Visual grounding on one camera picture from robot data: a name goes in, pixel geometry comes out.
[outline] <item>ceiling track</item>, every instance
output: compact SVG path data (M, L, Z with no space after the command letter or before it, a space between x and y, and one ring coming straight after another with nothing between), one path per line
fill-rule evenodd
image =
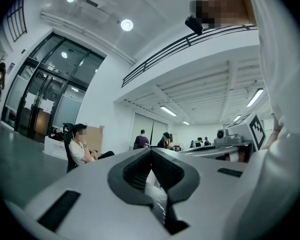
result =
M46 12L41 12L41 18L43 18L44 20L51 22L53 24L57 24L60 26L63 26L65 28L77 31L79 33L81 33L82 35L93 39L94 41L96 41L97 43L99 43L100 45L102 45L103 47L105 47L106 49L110 50L112 53L114 53L115 55L119 56L120 58L122 58L123 60L125 60L126 62L128 62L130 65L134 65L136 60L131 58L130 56L128 56L126 53L124 53L123 51L121 51L120 49L118 49L117 47L115 47L113 44L111 44L110 42L106 41L105 39L101 38L100 36L98 36L97 34L93 33L92 31L73 23L70 20L46 13Z

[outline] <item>glass door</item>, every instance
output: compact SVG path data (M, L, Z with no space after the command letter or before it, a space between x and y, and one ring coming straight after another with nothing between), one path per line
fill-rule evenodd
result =
M38 70L25 91L25 96L20 101L15 131L24 136L28 137L29 135L29 126L34 113L35 103L37 102L39 94L48 80L47 77L47 74Z
M16 123L20 134L44 143L54 106L65 80L38 69L21 100Z
M30 125L30 137L37 142L45 142L45 137L49 130L49 122L53 120L53 118L51 118L52 111L58 106L65 83L66 82L59 77L48 77L47 85L40 95L35 108L32 120L33 125Z

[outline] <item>ceiling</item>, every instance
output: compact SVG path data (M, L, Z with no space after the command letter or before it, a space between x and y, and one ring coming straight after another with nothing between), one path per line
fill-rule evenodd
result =
M44 0L42 11L71 21L106 40L130 57L159 34L183 22L189 16L190 0ZM120 22L130 19L131 31L123 31Z
M271 116L266 90L247 107L258 88L265 89L265 84L255 55L189 69L186 77L174 75L126 101L177 124L183 120L196 125L229 123L252 111L260 118ZM166 106L177 116L171 116L160 106Z

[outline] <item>black office chair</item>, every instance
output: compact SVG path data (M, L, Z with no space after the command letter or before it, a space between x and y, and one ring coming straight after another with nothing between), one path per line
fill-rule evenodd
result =
M77 164L72 159L69 150L70 141L73 139L72 128L74 125L72 123L63 123L63 135L64 135L64 147L66 152L66 157L68 158L68 167L66 169L66 173L70 172L72 169L77 167Z

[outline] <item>metal railing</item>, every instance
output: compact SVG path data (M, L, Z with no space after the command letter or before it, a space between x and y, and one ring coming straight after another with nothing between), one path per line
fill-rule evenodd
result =
M15 0L6 14L6 20L13 42L16 42L24 33L27 33L24 0Z
M197 35L195 33L188 34L177 41L169 44L162 50L158 51L156 54L152 55L146 61L137 66L133 71L131 71L124 79L122 83L122 87L126 86L129 82L131 82L136 77L140 76L142 73L146 72L154 65L159 62L169 58L170 56L189 48L193 45L199 44L206 40L224 36L231 33L241 32L241 31L252 31L256 30L257 27L252 24L241 25L241 26L224 26L222 28L213 29L206 28L203 30L202 35Z

